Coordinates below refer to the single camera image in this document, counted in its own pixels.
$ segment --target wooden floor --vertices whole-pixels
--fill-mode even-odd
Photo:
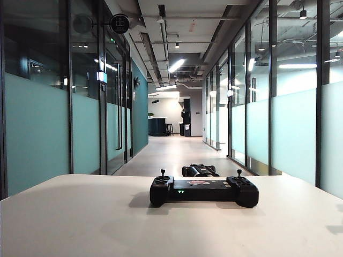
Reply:
[[[131,161],[123,165],[114,175],[159,176],[166,169],[166,175],[182,176],[182,166],[192,163],[214,165],[221,176],[236,176],[241,169],[226,158],[225,151],[216,151],[202,141],[202,137],[149,137],[149,144]],[[243,170],[243,176],[251,176]]]

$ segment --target glass door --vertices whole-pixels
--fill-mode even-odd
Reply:
[[[126,151],[126,71],[125,55],[110,33],[105,35],[106,109],[107,109],[107,175],[124,164]]]

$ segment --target exposed pipe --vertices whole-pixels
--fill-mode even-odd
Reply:
[[[240,17],[222,17],[222,16],[142,16],[142,18],[155,18],[163,20],[240,20]]]

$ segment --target wall-mounted sign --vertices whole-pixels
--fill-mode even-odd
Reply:
[[[126,31],[128,31],[130,22],[126,15],[118,13],[112,16],[112,18],[109,21],[109,26],[115,33],[123,34]]]

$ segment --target spotlight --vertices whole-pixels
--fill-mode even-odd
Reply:
[[[300,11],[300,19],[306,19],[307,18],[307,11],[304,9],[304,6],[302,7],[302,11]]]

